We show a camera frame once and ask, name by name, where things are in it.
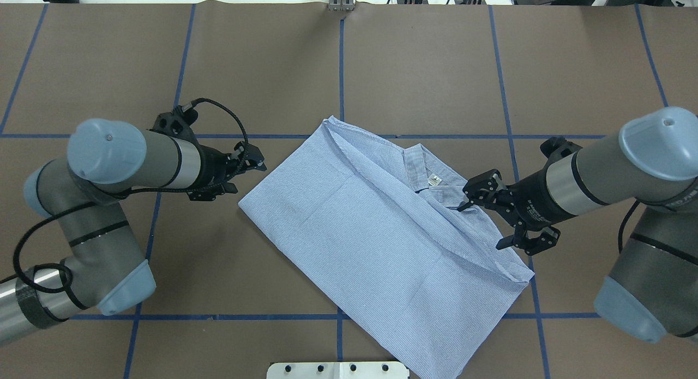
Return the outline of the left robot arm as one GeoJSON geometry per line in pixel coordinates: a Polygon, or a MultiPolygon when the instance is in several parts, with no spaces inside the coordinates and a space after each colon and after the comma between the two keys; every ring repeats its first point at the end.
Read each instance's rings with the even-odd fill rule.
{"type": "Polygon", "coordinates": [[[20,238],[15,274],[2,281],[2,346],[93,307],[105,316],[120,314],[154,293],[149,260],[122,200],[182,192],[193,202],[211,202],[237,192],[234,176],[266,168],[257,146],[243,140],[228,153],[203,146],[186,118],[168,113],[150,130],[106,119],[80,123],[67,155],[45,163],[24,184],[27,204],[42,217],[38,226],[57,222],[71,255],[25,267],[21,250],[38,227],[20,238]]]}

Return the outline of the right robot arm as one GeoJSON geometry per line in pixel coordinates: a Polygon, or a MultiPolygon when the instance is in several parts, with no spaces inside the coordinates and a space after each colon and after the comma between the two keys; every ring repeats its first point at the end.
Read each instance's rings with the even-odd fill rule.
{"type": "Polygon", "coordinates": [[[552,136],[539,147],[541,170],[514,184],[496,169],[470,178],[458,211],[498,213],[514,231],[496,248],[533,256],[556,246],[558,224],[633,198],[595,311],[641,341],[670,335],[695,344],[696,134],[696,114],[669,106],[590,146],[552,136]]]}

